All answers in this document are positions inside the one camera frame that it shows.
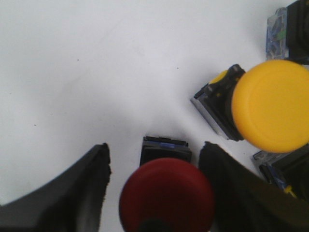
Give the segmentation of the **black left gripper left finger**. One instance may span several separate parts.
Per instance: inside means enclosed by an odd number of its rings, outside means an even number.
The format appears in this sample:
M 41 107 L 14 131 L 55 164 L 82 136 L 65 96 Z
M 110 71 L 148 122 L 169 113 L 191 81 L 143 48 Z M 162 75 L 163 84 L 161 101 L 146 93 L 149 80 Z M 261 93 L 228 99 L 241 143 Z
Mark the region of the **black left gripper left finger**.
M 110 181 L 106 143 L 93 146 L 58 177 L 0 207 L 2 232 L 97 232 Z

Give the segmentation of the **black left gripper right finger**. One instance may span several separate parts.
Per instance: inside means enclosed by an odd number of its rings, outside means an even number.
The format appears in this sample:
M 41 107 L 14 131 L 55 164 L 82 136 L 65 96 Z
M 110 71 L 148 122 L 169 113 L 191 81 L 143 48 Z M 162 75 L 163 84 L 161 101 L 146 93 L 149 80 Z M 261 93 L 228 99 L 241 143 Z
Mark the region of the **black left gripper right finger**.
M 198 168 L 214 191 L 213 232 L 307 232 L 309 204 L 261 180 L 219 145 L 206 142 Z

